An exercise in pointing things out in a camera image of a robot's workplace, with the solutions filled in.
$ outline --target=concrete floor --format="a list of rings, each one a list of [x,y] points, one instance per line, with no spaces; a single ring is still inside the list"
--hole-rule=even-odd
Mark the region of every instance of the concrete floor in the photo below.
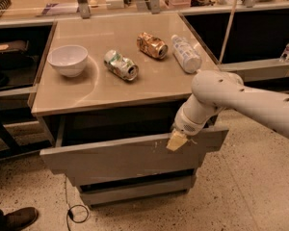
[[[289,141],[234,111],[223,111],[218,124],[228,136],[219,152],[207,154],[188,193],[96,207],[84,223],[69,222],[71,230],[289,231]],[[82,204],[39,154],[0,161],[0,208],[39,210],[26,230],[67,230],[66,200]],[[77,218],[84,215],[76,210]]]

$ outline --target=black cable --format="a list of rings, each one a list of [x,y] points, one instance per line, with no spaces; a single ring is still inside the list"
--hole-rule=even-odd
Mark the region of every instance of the black cable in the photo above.
[[[69,204],[68,204],[68,201],[67,201],[67,185],[66,185],[66,204],[68,205],[69,207]],[[85,216],[84,219],[81,219],[81,220],[75,220],[74,219],[74,214],[72,212],[72,210],[76,207],[81,207],[81,208],[84,208],[87,212],[87,215]],[[74,223],[83,223],[85,222],[88,218],[89,218],[89,211],[88,209],[86,208],[86,206],[82,205],[82,204],[76,204],[72,207],[70,207],[66,213],[66,225],[67,225],[67,229],[68,231],[70,231],[70,227],[69,227],[69,224],[68,224],[68,218],[70,218]]]

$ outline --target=brown soda can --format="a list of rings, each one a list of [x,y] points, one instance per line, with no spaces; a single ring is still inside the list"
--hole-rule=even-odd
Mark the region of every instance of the brown soda can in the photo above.
[[[146,32],[138,35],[137,46],[141,51],[155,59],[163,59],[168,52],[168,46],[161,39]]]

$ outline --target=can label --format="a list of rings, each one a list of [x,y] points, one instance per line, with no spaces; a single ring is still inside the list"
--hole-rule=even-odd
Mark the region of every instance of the can label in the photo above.
[[[119,78],[127,81],[134,80],[138,75],[138,67],[129,58],[125,58],[116,50],[110,50],[104,57],[104,64]]]
[[[137,46],[148,56],[156,59],[163,59],[168,52],[168,46],[161,39],[146,32],[138,35]]]

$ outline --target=brown shoe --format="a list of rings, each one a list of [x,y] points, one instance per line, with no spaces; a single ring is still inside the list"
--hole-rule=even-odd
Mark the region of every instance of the brown shoe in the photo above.
[[[38,211],[34,207],[19,209],[5,215],[6,231],[19,231],[28,226],[38,218]]]

